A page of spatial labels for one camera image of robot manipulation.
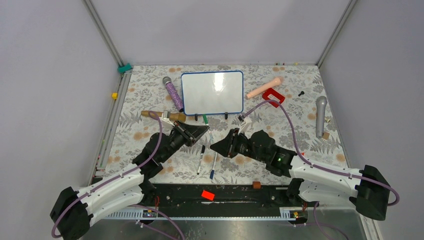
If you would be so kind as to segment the blue framed whiteboard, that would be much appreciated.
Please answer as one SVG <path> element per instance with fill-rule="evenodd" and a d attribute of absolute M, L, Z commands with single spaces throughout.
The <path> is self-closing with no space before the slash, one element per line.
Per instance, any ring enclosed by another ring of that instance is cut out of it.
<path fill-rule="evenodd" d="M 244 74 L 240 70 L 186 72 L 180 79 L 187 116 L 238 114 L 244 110 Z"/>

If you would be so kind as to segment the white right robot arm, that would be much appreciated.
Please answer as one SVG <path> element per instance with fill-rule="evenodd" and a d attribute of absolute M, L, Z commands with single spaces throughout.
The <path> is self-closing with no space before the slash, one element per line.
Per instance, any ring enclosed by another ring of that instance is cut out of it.
<path fill-rule="evenodd" d="M 352 207 L 370 219 L 384 221 L 389 206 L 389 183 L 371 165 L 363 169 L 337 167 L 316 161 L 304 161 L 302 155 L 276 145 L 263 130 L 247 137 L 238 128 L 212 144 L 210 149 L 225 158 L 243 155 L 265 164 L 278 177 L 292 179 L 294 188 L 287 191 L 287 201 L 299 206 L 304 201 Z"/>

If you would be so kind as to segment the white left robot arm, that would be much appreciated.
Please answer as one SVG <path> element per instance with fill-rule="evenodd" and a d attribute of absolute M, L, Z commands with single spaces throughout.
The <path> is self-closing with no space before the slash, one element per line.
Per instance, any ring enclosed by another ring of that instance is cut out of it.
<path fill-rule="evenodd" d="M 138 203 L 152 204 L 155 188 L 149 180 L 181 147 L 193 146 L 209 129 L 207 125 L 175 121 L 169 134 L 162 130 L 153 134 L 141 153 L 119 172 L 78 190 L 70 186 L 63 189 L 49 214 L 54 223 L 51 236 L 78 240 L 115 211 Z"/>

